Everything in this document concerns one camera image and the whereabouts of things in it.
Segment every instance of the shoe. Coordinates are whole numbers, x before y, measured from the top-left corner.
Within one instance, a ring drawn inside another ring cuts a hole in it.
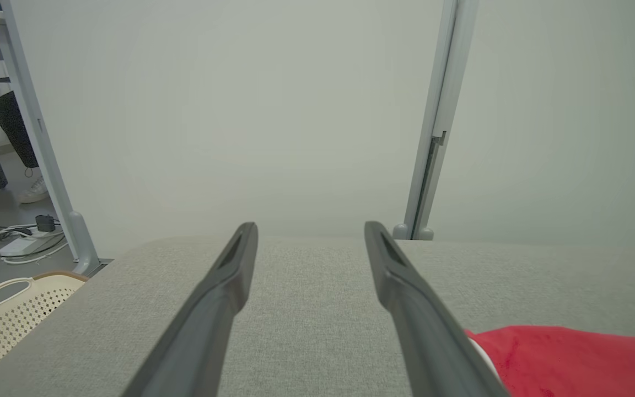
[[[18,202],[22,204],[35,203],[48,198],[48,188],[46,187],[46,181],[43,180],[43,176],[36,179],[31,185],[31,188],[22,191],[18,195]]]

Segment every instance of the red cloth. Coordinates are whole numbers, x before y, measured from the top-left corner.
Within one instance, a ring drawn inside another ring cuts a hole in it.
[[[549,326],[468,334],[513,397],[635,397],[635,337]]]

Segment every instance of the gray fabric surface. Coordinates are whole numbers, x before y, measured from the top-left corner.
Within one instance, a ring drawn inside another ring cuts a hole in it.
[[[121,394],[226,239],[179,238],[100,271],[0,361],[0,395]],[[399,242],[462,326],[635,336],[635,251]],[[360,239],[259,238],[219,395],[410,395]]]

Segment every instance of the perforated basket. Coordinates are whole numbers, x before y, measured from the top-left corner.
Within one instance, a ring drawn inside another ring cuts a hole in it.
[[[0,302],[0,360],[87,280],[79,274],[57,271],[2,282],[0,289],[18,282],[28,286]]]

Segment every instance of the metal frame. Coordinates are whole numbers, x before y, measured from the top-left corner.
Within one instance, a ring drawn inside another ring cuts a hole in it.
[[[479,0],[446,0],[443,5],[406,216],[403,223],[394,227],[395,239],[433,239],[428,218],[448,147],[478,5]]]
[[[58,168],[51,146],[48,131],[43,121],[38,99],[33,88],[33,81],[26,65],[23,46],[16,22],[13,17],[10,0],[3,0],[2,7],[6,25],[0,25],[0,49],[11,80],[21,117],[26,126],[33,151],[46,181],[48,192],[53,201],[58,220],[65,233],[78,266],[73,270],[78,274],[87,274],[99,266],[95,246],[80,213],[73,211],[70,197],[63,183],[63,176]]]

